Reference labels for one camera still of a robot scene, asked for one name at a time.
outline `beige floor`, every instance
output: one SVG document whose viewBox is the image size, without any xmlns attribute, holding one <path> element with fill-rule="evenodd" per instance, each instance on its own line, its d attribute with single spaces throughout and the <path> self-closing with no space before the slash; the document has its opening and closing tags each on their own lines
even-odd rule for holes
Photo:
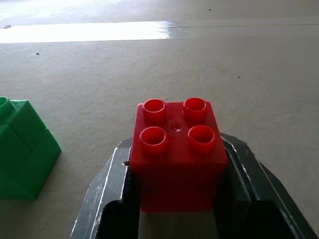
<svg viewBox="0 0 319 239">
<path fill-rule="evenodd" d="M 169 21 L 171 38 L 0 43 L 0 95 L 30 100 L 63 151 L 36 202 L 0 202 L 1 238 L 68 238 L 90 182 L 132 136 L 136 104 L 192 96 L 319 235 L 319 1 L 0 1 L 0 28 L 129 21 Z"/>
</svg>

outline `green toy block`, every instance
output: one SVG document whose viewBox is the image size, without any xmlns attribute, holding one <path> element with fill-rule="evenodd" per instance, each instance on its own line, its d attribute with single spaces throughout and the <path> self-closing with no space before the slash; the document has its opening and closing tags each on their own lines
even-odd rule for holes
<svg viewBox="0 0 319 239">
<path fill-rule="evenodd" d="M 0 174 L 15 175 L 31 151 L 6 124 L 0 124 Z"/>
<path fill-rule="evenodd" d="M 0 124 L 8 124 L 30 150 L 46 129 L 29 101 L 10 101 L 7 97 L 0 97 Z"/>
<path fill-rule="evenodd" d="M 60 153 L 28 101 L 0 97 L 1 199 L 36 199 Z"/>
</svg>

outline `red toy block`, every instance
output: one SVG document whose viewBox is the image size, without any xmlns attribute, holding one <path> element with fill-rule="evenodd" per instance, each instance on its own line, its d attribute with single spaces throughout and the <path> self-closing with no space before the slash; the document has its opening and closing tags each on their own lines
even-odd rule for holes
<svg viewBox="0 0 319 239">
<path fill-rule="evenodd" d="M 130 165 L 143 212 L 210 210 L 227 165 L 210 103 L 139 104 Z"/>
</svg>

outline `red duplo brick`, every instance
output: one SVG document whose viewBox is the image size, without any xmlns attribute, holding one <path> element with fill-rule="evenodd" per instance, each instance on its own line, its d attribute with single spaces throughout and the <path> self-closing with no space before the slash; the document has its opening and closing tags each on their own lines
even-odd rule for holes
<svg viewBox="0 0 319 239">
<path fill-rule="evenodd" d="M 227 156 L 209 102 L 137 107 L 130 158 L 143 212 L 210 210 Z"/>
</svg>

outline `floor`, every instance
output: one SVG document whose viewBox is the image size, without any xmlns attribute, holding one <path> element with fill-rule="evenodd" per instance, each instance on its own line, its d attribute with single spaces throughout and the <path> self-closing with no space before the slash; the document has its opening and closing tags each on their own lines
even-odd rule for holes
<svg viewBox="0 0 319 239">
<path fill-rule="evenodd" d="M 83 24 L 113 22 L 138 34 Z M 136 104 L 193 96 L 319 235 L 318 42 L 317 0 L 0 0 L 0 95 L 30 100 L 62 148 L 37 201 L 0 202 L 1 238 L 68 238 Z"/>
</svg>

